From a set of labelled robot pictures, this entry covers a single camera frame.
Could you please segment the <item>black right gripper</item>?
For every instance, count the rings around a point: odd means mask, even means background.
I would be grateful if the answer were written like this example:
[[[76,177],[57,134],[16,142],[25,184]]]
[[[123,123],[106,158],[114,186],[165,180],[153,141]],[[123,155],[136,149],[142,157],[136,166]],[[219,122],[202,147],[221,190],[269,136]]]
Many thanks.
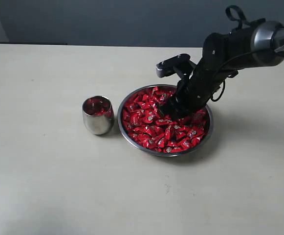
[[[178,121],[205,107],[211,95],[210,78],[181,79],[176,92],[166,103],[158,105],[157,112],[162,118],[170,116],[171,120]]]

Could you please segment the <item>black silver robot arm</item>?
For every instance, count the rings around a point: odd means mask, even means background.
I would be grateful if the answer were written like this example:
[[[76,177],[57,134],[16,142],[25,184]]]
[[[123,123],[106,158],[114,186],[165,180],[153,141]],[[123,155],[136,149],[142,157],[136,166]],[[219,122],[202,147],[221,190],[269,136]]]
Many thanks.
[[[253,24],[229,34],[210,34],[202,48],[202,58],[195,64],[182,53],[156,65],[157,76],[177,74],[175,93],[159,105],[162,117],[183,118],[217,102],[214,94],[225,89],[225,80],[240,70],[274,67],[284,60],[284,25],[277,21]]]

